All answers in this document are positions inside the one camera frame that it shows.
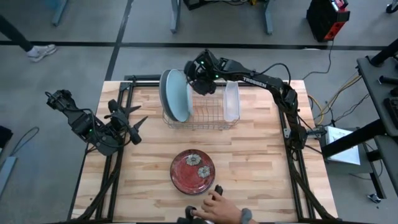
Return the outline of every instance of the butcher block tabletop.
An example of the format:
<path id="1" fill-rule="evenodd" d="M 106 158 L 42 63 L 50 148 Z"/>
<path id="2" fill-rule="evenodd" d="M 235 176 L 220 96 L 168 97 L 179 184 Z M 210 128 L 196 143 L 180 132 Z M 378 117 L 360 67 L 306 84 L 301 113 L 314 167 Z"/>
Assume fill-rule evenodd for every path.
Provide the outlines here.
<path id="1" fill-rule="evenodd" d="M 117 99 L 119 85 L 120 82 L 104 83 L 96 114 L 100 119 L 109 114 L 108 101 Z M 304 82 L 293 80 L 291 85 L 298 93 L 300 116 L 314 127 Z M 114 222 L 176 222 L 178 217 L 185 216 L 187 205 L 200 208 L 203 199 L 209 197 L 207 193 L 185 195 L 170 179 L 171 162 L 186 149 L 199 149 L 211 157 L 216 169 L 211 189 L 221 185 L 223 196 L 239 208 L 251 209 L 256 221 L 297 221 L 277 106 L 266 90 L 239 90 L 241 119 L 231 129 L 220 131 L 170 129 L 162 119 L 158 88 L 135 87 L 132 105 L 142 107 L 130 114 L 130 123 L 144 116 L 148 119 L 139 130 L 142 142 L 124 148 Z M 307 144 L 320 150 L 316 140 L 309 139 Z M 322 155 L 305 148 L 303 156 L 311 191 L 337 217 Z M 72 218 L 81 215 L 98 193 L 105 159 L 98 151 L 87 154 L 77 183 Z M 105 198 L 104 216 L 109 195 L 110 190 Z M 306 214 L 302 191 L 300 198 Z"/>

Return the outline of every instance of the concrete floor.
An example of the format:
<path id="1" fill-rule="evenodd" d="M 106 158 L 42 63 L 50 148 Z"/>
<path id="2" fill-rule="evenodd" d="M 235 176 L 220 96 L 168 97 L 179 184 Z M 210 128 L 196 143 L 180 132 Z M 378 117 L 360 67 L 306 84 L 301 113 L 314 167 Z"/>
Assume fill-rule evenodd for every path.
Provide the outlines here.
<path id="1" fill-rule="evenodd" d="M 46 2 L 48 4 L 44 0 L 0 0 L 0 14 L 29 40 L 114 42 L 127 0 L 70 0 L 65 17 L 57 28 L 50 25 L 53 10 Z M 260 14 L 252 7 L 218 3 L 190 12 L 182 6 L 179 33 L 172 35 L 169 32 L 169 1 L 135 0 L 123 42 L 320 45 L 313 39 L 304 19 L 309 2 L 276 1 L 272 10 L 272 36 L 264 34 Z M 398 37 L 398 30 L 394 29 L 398 13 L 388 15 L 384 12 L 389 0 L 351 0 L 349 3 L 351 19 L 337 36 L 335 45 L 383 46 Z M 6 38 L 0 34 L 0 40 Z M 121 48 L 112 80 L 122 80 L 125 75 L 159 74 L 165 69 L 183 68 L 185 62 L 200 50 Z M 301 79 L 312 70 L 326 70 L 328 65 L 327 50 L 211 50 L 216 56 L 233 58 L 258 70 L 275 62 L 284 62 L 292 71 L 293 79 Z M 14 132 L 0 162 L 28 129 L 40 128 L 40 133 L 17 154 L 18 162 L 0 198 L 1 223 L 45 223 L 66 219 L 85 145 L 70 131 L 64 115 L 45 104 L 44 91 L 68 89 L 78 106 L 95 110 L 112 51 L 112 47 L 60 47 L 53 56 L 34 64 L 20 48 L 0 46 L 0 125 Z M 333 50 L 329 74 L 315 74 L 306 79 L 308 93 L 324 103 L 356 71 L 358 57 L 376 53 Z M 278 68 L 270 75 L 286 78 L 285 71 Z M 335 116 L 341 115 L 366 93 L 363 81 L 346 90 L 333 106 Z M 318 111 L 314 109 L 313 113 L 316 115 Z M 375 119 L 376 110 L 367 99 L 337 126 L 363 126 Z M 381 175 L 387 199 L 378 205 L 366 198 L 374 192 L 370 181 L 337 175 L 330 168 L 328 173 L 340 218 L 396 223 L 398 213 L 394 210 L 398 207 L 398 198 L 387 172 Z"/>

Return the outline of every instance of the human hand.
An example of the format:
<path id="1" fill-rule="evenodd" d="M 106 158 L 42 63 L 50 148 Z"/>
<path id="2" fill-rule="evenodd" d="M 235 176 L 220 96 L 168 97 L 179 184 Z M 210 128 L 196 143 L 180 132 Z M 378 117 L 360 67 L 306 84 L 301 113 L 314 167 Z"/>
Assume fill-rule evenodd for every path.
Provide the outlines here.
<path id="1" fill-rule="evenodd" d="M 193 210 L 192 215 L 217 224 L 240 224 L 242 211 L 233 202 L 225 199 L 214 190 L 209 191 L 209 195 L 214 196 L 215 200 L 206 198 L 201 208 L 203 211 Z"/>

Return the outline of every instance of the wire dish rack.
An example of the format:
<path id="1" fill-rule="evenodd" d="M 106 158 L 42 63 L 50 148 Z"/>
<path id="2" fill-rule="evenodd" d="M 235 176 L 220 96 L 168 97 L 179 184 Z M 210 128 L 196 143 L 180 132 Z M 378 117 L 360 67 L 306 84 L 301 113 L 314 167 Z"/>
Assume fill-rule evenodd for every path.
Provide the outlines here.
<path id="1" fill-rule="evenodd" d="M 234 126 L 239 119 L 225 121 L 223 97 L 225 86 L 219 86 L 216 92 L 206 96 L 192 93 L 193 115 L 186 122 L 171 120 L 163 110 L 163 120 L 169 128 L 175 129 L 219 129 L 227 130 Z"/>

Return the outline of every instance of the person's leg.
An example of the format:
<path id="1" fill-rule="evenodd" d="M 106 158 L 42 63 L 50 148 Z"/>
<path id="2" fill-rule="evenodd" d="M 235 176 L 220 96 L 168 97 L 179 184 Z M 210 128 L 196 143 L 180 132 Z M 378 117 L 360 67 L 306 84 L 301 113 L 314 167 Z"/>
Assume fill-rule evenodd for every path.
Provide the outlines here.
<path id="1" fill-rule="evenodd" d="M 2 32 L 8 39 L 17 43 L 26 52 L 33 49 L 33 44 L 27 41 L 25 37 L 2 15 L 0 15 L 0 32 Z"/>
<path id="2" fill-rule="evenodd" d="M 51 55 L 57 51 L 56 46 L 53 44 L 47 46 L 34 46 L 2 15 L 0 15 L 0 32 L 24 49 L 27 56 L 33 62 L 39 62 L 45 56 Z"/>

